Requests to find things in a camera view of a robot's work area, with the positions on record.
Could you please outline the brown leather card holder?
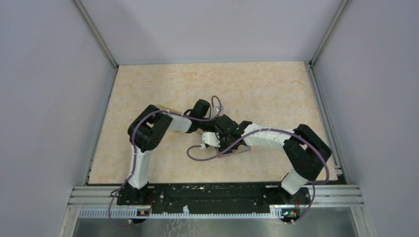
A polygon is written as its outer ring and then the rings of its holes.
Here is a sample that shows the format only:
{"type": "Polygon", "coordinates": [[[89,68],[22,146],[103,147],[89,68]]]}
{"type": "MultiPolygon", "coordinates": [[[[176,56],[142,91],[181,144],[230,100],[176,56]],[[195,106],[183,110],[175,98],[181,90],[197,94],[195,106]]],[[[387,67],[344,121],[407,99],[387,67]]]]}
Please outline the brown leather card holder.
{"type": "Polygon", "coordinates": [[[233,150],[228,150],[225,153],[221,153],[221,151],[217,152],[217,155],[219,158],[223,158],[223,157],[228,157],[228,156],[233,156],[233,155],[238,155],[241,153],[245,153],[245,152],[249,152],[251,149],[249,146],[245,146],[245,145],[239,145],[238,148],[233,149],[233,150]]]}

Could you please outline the beige oval card tray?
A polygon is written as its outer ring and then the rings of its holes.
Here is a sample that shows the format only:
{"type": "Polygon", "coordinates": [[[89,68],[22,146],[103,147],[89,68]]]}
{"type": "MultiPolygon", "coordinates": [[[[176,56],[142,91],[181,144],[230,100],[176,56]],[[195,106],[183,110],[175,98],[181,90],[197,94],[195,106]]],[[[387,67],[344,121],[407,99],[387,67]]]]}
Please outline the beige oval card tray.
{"type": "Polygon", "coordinates": [[[155,106],[157,107],[159,114],[166,114],[169,116],[176,116],[176,117],[183,116],[183,113],[178,110],[175,110],[175,109],[163,106],[163,105],[155,105],[155,106]]]}

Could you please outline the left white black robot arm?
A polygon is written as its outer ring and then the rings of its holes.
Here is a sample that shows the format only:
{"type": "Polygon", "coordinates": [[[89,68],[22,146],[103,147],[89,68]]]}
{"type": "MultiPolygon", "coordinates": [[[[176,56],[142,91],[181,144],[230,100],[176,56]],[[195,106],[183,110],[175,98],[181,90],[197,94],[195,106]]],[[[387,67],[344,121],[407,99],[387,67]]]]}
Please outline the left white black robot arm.
{"type": "Polygon", "coordinates": [[[131,143],[130,174],[122,189],[130,200],[136,204],[143,204],[148,198],[148,171],[152,151],[160,144],[168,130],[192,133],[199,126],[207,122],[210,103],[198,100],[192,109],[186,113],[160,109],[156,105],[149,105],[128,127],[131,143]]]}

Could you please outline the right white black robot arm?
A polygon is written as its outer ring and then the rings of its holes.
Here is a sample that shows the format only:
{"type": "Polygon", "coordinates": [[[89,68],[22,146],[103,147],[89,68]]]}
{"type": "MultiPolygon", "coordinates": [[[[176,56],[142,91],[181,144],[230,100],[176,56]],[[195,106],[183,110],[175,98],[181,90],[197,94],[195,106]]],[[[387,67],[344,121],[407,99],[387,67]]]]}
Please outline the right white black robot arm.
{"type": "Polygon", "coordinates": [[[292,169],[282,179],[278,197],[292,203],[298,190],[315,181],[322,170],[328,171],[327,161],[332,156],[329,146],[306,124],[291,130],[263,127],[251,121],[236,123],[223,115],[214,123],[222,150],[239,145],[265,147],[284,152],[292,169]]]}

